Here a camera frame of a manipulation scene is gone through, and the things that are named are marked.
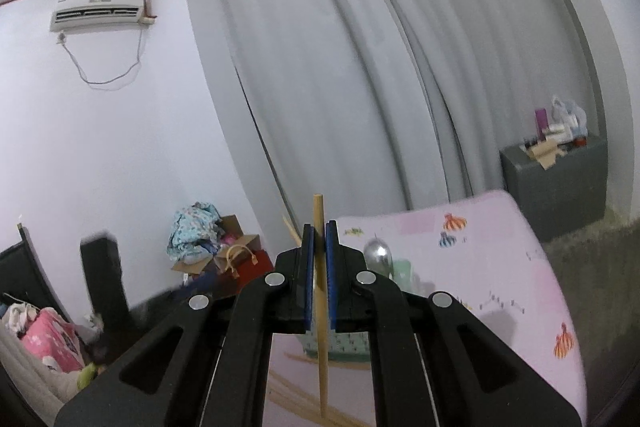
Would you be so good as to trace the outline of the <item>metal spoon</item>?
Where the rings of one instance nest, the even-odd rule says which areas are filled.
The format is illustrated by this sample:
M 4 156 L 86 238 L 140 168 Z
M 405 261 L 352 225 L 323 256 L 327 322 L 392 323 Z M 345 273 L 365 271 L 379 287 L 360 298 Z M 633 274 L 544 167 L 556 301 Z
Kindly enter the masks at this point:
M 363 256 L 368 269 L 391 279 L 394 275 L 393 256 L 390 247 L 375 237 L 363 247 Z

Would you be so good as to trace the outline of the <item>pink blanket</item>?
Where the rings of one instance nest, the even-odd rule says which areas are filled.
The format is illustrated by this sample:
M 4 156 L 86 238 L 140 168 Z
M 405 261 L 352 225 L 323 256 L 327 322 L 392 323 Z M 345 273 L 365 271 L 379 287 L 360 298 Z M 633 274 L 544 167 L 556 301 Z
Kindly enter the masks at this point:
M 44 308 L 38 313 L 21 344 L 52 371 L 72 373 L 85 367 L 75 326 L 52 308 Z

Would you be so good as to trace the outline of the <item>green perforated utensil basket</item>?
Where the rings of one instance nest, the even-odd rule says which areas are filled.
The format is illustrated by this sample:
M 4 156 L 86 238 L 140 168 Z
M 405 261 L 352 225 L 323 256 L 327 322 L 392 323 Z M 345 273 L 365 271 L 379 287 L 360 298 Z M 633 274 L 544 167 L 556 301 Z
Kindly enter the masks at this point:
M 402 291 L 415 294 L 421 288 L 420 277 L 414 273 L 411 262 L 398 259 L 394 262 L 393 281 Z M 318 346 L 313 333 L 297 335 L 307 357 L 318 357 Z M 367 333 L 331 333 L 329 360 L 340 363 L 366 363 L 370 361 L 370 343 Z

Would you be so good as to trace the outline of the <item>cardboard box with clothes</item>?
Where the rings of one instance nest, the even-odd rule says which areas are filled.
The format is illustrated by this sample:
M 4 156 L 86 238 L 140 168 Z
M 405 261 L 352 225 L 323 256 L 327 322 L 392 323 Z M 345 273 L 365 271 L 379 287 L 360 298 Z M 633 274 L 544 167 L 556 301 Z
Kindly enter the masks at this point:
M 261 249 L 259 236 L 245 234 L 235 215 L 222 217 L 213 204 L 194 202 L 175 214 L 166 253 L 179 273 L 230 273 L 237 279 L 242 262 L 258 265 Z

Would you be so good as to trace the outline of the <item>red gift bag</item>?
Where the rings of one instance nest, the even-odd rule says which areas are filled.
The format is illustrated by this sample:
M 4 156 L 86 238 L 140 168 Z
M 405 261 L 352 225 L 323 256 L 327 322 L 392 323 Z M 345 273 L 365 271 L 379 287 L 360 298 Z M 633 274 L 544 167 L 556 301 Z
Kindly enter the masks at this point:
M 215 257 L 215 262 L 218 271 L 215 294 L 218 297 L 235 295 L 251 281 L 273 270 L 265 251 L 253 251 L 244 245 L 224 249 Z

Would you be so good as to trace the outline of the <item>pink patterned tablecloth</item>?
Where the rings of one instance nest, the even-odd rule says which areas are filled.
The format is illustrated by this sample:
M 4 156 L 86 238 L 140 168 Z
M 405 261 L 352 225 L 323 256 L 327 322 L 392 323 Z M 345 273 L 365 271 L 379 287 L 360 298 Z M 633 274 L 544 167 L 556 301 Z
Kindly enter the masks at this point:
M 453 204 L 336 219 L 340 242 L 363 251 L 382 239 L 393 262 L 420 277 L 416 295 L 447 291 L 576 409 L 587 424 L 587 389 L 575 327 L 544 248 L 513 198 L 491 191 Z M 293 335 L 274 335 L 270 371 L 319 396 L 318 362 Z M 370 361 L 330 361 L 329 405 L 375 426 Z M 318 426 L 265 402 L 263 426 Z

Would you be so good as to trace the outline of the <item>dark grey cabinet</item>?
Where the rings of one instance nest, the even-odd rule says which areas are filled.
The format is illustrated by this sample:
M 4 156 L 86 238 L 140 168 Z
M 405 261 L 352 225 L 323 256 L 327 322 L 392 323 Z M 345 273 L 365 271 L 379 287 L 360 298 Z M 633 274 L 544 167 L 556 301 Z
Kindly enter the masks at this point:
M 605 214 L 608 142 L 589 135 L 549 169 L 517 145 L 500 152 L 504 185 L 537 239 L 548 243 L 601 220 Z

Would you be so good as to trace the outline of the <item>white air conditioner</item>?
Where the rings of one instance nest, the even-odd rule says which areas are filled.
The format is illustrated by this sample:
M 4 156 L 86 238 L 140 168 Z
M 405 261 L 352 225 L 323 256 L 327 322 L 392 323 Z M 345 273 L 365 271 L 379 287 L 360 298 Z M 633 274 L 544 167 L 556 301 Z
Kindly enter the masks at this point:
M 102 24 L 134 24 L 142 17 L 144 0 L 58 0 L 50 31 Z

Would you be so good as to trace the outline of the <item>purple cup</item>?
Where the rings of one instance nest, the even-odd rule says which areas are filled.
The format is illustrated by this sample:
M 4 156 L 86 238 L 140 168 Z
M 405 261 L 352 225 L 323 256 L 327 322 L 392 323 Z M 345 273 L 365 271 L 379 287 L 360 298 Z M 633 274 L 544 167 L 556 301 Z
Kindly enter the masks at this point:
M 547 111 L 541 107 L 535 109 L 535 118 L 536 118 L 536 126 L 537 132 L 539 136 L 544 136 L 544 132 L 548 129 L 548 116 Z

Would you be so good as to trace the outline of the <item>white plastic bag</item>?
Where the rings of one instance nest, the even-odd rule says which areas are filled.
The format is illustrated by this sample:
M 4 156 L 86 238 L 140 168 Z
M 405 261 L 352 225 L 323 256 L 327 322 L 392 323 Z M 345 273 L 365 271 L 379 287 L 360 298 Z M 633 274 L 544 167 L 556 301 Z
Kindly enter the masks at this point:
M 553 95 L 551 101 L 552 119 L 557 124 L 564 124 L 574 135 L 586 135 L 587 114 L 574 100 L 561 100 Z

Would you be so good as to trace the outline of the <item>grey curtain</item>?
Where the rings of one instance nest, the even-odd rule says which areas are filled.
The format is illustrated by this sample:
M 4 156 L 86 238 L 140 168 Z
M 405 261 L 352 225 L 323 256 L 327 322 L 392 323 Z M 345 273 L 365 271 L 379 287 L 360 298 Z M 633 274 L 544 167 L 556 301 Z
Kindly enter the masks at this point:
M 217 0 L 284 209 L 422 209 L 502 184 L 499 153 L 570 98 L 597 114 L 564 0 Z

